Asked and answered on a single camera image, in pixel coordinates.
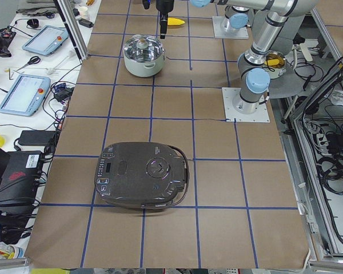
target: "metal post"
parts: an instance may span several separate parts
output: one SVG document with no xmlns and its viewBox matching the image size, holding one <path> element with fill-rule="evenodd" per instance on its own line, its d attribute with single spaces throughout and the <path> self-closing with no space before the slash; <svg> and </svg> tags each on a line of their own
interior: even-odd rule
<svg viewBox="0 0 343 274">
<path fill-rule="evenodd" d="M 80 60 L 85 60 L 88 57 L 87 48 L 84 39 L 81 35 L 79 26 L 76 22 L 73 10 L 69 0 L 53 0 L 59 15 L 69 33 L 70 39 L 75 48 L 75 52 Z"/>
</svg>

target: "robotic arm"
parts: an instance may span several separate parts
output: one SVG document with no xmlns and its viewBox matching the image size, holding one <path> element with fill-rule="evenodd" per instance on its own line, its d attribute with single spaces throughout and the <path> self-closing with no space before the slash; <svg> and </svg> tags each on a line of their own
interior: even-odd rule
<svg viewBox="0 0 343 274">
<path fill-rule="evenodd" d="M 270 77 L 260 68 L 266 56 L 289 17 L 305 15 L 315 7 L 318 0 L 190 0 L 197 7 L 210 3 L 228 5 L 247 9 L 269 11 L 264 25 L 250 49 L 246 50 L 238 60 L 238 68 L 242 78 L 240 94 L 233 99 L 235 109 L 243 114 L 254 113 L 259 105 L 261 95 L 268 89 Z M 157 0 L 160 12 L 161 38 L 165 37 L 167 14 L 173 10 L 174 0 Z"/>
</svg>

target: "blue joint cap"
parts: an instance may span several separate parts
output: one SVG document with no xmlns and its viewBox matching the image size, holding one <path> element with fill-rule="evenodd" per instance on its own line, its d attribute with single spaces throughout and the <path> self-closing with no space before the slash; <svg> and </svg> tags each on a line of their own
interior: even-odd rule
<svg viewBox="0 0 343 274">
<path fill-rule="evenodd" d="M 255 94 L 262 94 L 267 90 L 270 83 L 268 72 L 262 68 L 254 68 L 246 76 L 246 86 Z"/>
<path fill-rule="evenodd" d="M 248 24 L 248 15 L 245 13 L 237 13 L 230 17 L 230 26 L 234 29 L 241 29 Z"/>
<path fill-rule="evenodd" d="M 190 0 L 190 3 L 195 7 L 207 6 L 211 0 Z"/>
</svg>

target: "pot handle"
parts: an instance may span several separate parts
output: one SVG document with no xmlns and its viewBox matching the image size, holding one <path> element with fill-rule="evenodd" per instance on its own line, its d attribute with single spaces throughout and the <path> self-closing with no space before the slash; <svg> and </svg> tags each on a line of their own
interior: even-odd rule
<svg viewBox="0 0 343 274">
<path fill-rule="evenodd" d="M 153 67 L 155 67 L 156 66 L 156 63 L 152 63 L 152 64 L 150 64 L 150 65 L 144 65 L 143 67 L 144 68 L 147 68 L 147 69 L 152 69 Z"/>
</svg>

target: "rice cooker lid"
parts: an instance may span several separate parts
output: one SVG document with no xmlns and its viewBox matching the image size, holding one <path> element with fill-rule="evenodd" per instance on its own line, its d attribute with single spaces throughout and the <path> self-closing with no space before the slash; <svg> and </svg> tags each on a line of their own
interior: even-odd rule
<svg viewBox="0 0 343 274">
<path fill-rule="evenodd" d="M 147 63 L 164 55 L 164 48 L 156 37 L 137 34 L 124 44 L 123 54 L 137 63 Z"/>
</svg>

